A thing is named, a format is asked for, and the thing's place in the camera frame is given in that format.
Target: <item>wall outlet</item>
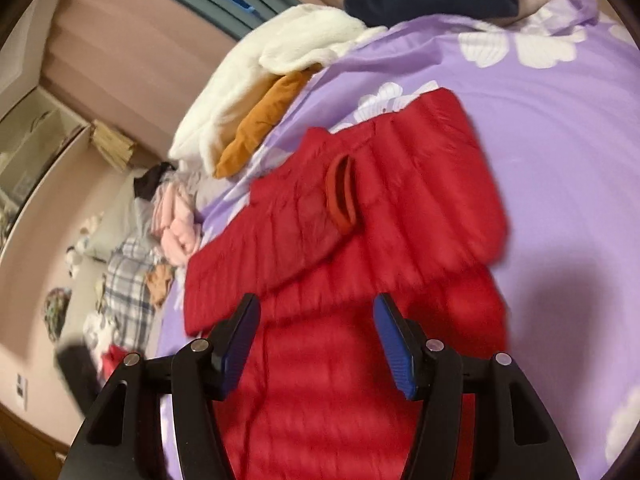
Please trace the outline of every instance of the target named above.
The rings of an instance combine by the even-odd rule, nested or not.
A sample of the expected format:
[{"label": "wall outlet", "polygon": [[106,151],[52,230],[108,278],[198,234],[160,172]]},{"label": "wall outlet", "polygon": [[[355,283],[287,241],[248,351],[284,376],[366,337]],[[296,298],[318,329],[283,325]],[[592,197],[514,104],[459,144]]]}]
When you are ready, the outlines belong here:
[{"label": "wall outlet", "polygon": [[18,380],[15,383],[15,399],[25,412],[27,411],[27,378],[18,374]]}]

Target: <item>wall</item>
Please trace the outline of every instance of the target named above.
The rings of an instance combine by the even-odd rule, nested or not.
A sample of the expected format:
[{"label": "wall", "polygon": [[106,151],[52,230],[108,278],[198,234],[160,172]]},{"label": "wall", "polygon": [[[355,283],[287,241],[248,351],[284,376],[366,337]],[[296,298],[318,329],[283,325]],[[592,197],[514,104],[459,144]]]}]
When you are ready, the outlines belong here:
[{"label": "wall", "polygon": [[165,156],[234,43],[173,0],[60,0],[41,84]]},{"label": "wall", "polygon": [[[20,219],[0,266],[0,402],[66,444],[82,417],[53,366],[42,305],[51,288],[72,285],[65,250],[82,221],[104,210],[124,180],[94,148],[72,158]],[[26,412],[15,399],[18,373],[29,381]]]},{"label": "wall", "polygon": [[0,50],[0,117],[35,88],[59,0],[33,0]]}]

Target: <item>pink clothing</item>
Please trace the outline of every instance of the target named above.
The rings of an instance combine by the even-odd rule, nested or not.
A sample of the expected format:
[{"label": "pink clothing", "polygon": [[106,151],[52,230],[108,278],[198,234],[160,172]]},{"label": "pink clothing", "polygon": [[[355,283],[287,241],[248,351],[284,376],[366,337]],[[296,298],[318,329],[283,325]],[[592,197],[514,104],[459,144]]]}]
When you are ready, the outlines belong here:
[{"label": "pink clothing", "polygon": [[160,239],[164,257],[185,266],[200,246],[201,227],[194,222],[193,202],[184,184],[162,184],[154,197],[151,233]]}]

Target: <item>metal screw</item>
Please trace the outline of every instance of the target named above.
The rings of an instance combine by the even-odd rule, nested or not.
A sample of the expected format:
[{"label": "metal screw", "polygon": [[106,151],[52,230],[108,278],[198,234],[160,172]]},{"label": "metal screw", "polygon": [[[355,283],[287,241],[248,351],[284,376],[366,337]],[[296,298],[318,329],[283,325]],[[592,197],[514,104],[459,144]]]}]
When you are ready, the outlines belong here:
[{"label": "metal screw", "polygon": [[429,339],[427,341],[427,349],[432,352],[441,352],[444,350],[444,343],[439,339]]},{"label": "metal screw", "polygon": [[191,343],[191,350],[194,352],[204,352],[207,348],[209,348],[209,341],[206,339],[196,339]]},{"label": "metal screw", "polygon": [[511,359],[511,356],[509,354],[505,354],[504,352],[496,354],[495,361],[502,366],[509,366],[511,363],[513,363],[513,359]]},{"label": "metal screw", "polygon": [[124,365],[125,366],[133,366],[137,365],[140,362],[140,356],[138,354],[127,354],[124,357]]}]

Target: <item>pink wall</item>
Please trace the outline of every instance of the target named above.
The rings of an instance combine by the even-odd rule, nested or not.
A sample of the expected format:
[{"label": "pink wall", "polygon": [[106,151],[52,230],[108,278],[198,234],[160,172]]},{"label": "pink wall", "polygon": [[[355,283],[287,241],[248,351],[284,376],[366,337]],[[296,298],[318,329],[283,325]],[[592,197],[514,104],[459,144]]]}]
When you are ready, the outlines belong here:
[{"label": "pink wall", "polygon": [[165,156],[234,43],[174,0],[60,0],[42,85]]},{"label": "pink wall", "polygon": [[[28,423],[70,444],[82,418],[54,368],[54,346],[42,321],[46,293],[71,286],[65,250],[82,221],[105,209],[124,176],[94,148],[85,148],[59,171],[18,222],[0,266],[0,402]],[[27,411],[15,399],[17,374],[27,377]]]}]

